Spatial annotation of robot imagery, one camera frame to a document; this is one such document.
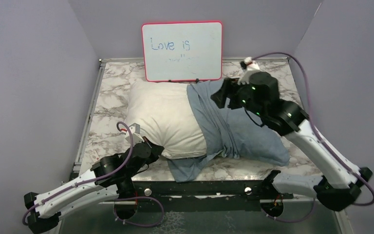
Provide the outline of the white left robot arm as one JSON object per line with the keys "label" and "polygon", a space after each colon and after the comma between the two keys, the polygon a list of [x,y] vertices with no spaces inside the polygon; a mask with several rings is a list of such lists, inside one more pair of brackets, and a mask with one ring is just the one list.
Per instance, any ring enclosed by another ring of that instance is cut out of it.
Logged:
{"label": "white left robot arm", "polygon": [[80,208],[113,198],[137,202],[140,197],[132,177],[143,166],[157,161],[163,150],[163,146],[144,139],[122,154],[101,158],[85,173],[56,189],[25,194],[23,225],[34,234],[42,234]]}

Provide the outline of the blue pillowcase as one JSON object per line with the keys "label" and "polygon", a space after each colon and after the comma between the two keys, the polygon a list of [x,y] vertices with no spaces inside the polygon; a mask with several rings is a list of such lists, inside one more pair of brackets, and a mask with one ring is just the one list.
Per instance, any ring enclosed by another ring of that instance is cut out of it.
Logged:
{"label": "blue pillowcase", "polygon": [[244,108],[219,109],[210,96],[221,88],[222,81],[205,81],[187,86],[190,107],[206,141],[206,153],[198,157],[171,159],[169,169],[176,182],[197,178],[203,168],[215,157],[241,157],[287,166],[288,149],[280,136],[267,126],[257,126],[260,118],[245,113]]}

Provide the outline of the white pillow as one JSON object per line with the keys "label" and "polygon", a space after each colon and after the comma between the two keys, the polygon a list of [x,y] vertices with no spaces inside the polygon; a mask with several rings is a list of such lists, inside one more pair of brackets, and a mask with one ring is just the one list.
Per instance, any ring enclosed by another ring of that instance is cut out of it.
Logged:
{"label": "white pillow", "polygon": [[126,124],[138,124],[140,135],[164,147],[163,156],[204,156],[206,141],[187,97],[187,84],[136,81],[128,92]]}

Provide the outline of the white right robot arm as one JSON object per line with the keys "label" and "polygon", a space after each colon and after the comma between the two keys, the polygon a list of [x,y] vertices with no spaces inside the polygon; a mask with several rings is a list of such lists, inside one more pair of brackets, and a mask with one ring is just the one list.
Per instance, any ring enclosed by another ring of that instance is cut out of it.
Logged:
{"label": "white right robot arm", "polygon": [[320,176],[301,176],[274,170],[262,182],[267,198],[294,194],[317,199],[332,211],[355,205],[372,171],[359,168],[338,153],[311,124],[295,102],[280,97],[278,80],[267,72],[250,72],[248,83],[225,78],[211,99],[218,108],[244,108],[262,124],[297,146],[320,169]]}

